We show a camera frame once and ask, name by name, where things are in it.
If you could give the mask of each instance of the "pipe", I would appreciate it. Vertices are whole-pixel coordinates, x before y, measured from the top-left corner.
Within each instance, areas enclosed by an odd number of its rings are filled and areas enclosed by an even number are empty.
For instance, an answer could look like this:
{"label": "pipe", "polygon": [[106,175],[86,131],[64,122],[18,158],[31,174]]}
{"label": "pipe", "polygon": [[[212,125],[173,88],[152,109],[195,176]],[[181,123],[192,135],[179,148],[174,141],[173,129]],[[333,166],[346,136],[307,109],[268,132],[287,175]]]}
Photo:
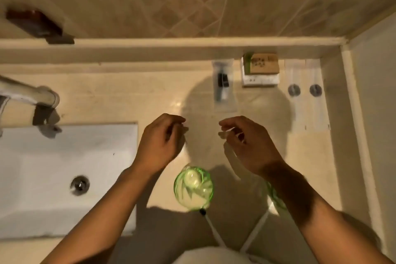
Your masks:
{"label": "pipe", "polygon": [[0,95],[33,105],[55,108],[59,96],[47,87],[33,87],[0,75]]}

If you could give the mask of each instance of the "brown object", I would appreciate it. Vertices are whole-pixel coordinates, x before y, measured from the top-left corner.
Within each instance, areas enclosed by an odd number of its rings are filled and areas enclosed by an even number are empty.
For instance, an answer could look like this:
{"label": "brown object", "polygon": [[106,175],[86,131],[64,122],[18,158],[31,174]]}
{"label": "brown object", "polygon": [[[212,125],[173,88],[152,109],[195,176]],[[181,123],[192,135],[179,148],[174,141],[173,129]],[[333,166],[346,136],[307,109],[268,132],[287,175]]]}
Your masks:
{"label": "brown object", "polygon": [[61,37],[62,28],[37,10],[8,9],[6,19],[36,38]]}
{"label": "brown object", "polygon": [[273,53],[255,53],[250,60],[249,74],[278,74],[278,56]]}

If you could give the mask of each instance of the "person's right hand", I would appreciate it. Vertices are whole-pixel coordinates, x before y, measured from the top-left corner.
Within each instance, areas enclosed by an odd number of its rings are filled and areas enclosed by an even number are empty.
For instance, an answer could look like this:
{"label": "person's right hand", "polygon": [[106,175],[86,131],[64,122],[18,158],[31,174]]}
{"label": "person's right hand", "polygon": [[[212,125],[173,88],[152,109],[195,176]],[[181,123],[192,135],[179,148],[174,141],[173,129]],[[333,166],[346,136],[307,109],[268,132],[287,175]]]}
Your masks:
{"label": "person's right hand", "polygon": [[245,116],[227,118],[219,124],[222,131],[231,130],[227,142],[249,171],[265,178],[274,166],[285,164],[265,127]]}

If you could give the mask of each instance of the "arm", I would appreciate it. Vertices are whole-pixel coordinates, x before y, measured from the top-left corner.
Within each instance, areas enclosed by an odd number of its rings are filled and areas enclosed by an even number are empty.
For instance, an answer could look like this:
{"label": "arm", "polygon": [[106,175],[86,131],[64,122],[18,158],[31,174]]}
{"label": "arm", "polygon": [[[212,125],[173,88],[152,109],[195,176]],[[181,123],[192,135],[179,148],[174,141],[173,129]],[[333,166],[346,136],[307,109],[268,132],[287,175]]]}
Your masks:
{"label": "arm", "polygon": [[148,125],[133,165],[42,263],[107,262],[148,181],[176,156],[184,121],[163,114]]}
{"label": "arm", "polygon": [[223,131],[231,129],[227,142],[243,165],[278,192],[319,263],[393,263],[284,162],[263,126],[244,116],[219,124]]}

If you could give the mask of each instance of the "white wall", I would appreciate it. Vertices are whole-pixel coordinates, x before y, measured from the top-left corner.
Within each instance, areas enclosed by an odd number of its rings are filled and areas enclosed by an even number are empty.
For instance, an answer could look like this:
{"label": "white wall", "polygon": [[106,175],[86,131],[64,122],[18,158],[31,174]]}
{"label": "white wall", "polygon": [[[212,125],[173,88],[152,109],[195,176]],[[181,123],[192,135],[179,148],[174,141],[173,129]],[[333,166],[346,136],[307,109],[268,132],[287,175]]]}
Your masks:
{"label": "white wall", "polygon": [[350,48],[387,246],[396,261],[396,13]]}

